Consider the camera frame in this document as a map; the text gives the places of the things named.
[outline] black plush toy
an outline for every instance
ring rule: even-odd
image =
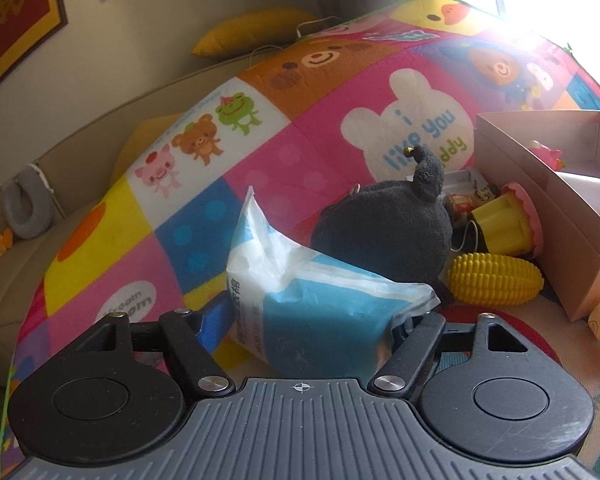
[[[426,146],[405,150],[418,163],[413,182],[385,180],[325,208],[311,246],[394,282],[428,283],[443,303],[438,276],[451,249],[452,227],[439,200],[444,170]]]

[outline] frog print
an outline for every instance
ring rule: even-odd
[[[250,126],[259,126],[262,121],[256,117],[257,110],[253,109],[253,99],[243,92],[238,92],[232,97],[222,97],[216,108],[218,120],[233,130],[241,129],[242,133],[249,135]]]

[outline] colorful cartoon blanket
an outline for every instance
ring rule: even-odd
[[[600,110],[600,87],[558,46],[458,0],[405,1],[300,41],[200,101],[89,213],[32,301],[10,389],[107,312],[154,320],[224,289],[248,186],[273,227],[307,244],[353,185],[413,173],[404,147],[425,143],[459,170],[477,113],[536,108]],[[595,339],[542,298],[509,315],[594,397],[581,457],[600,474]],[[226,338],[214,357],[238,380],[273,373]],[[2,474],[22,460],[7,421],[0,453]]]

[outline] metal rivet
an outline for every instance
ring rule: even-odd
[[[222,392],[229,387],[229,381],[226,377],[218,375],[209,375],[198,381],[198,386],[206,392]]]
[[[403,378],[395,375],[381,375],[374,380],[374,386],[384,392],[397,392],[406,386]]]

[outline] pink frilled lid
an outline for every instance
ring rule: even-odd
[[[537,258],[540,254],[542,254],[542,250],[544,249],[544,238],[542,237],[542,224],[540,223],[538,212],[536,211],[536,207],[534,206],[531,197],[517,182],[509,182],[508,184],[505,184],[502,186],[501,191],[503,194],[507,191],[512,191],[515,193],[516,198],[522,202],[522,209],[525,210],[526,215],[529,217],[529,226],[534,234],[535,247],[533,255],[534,258]]]

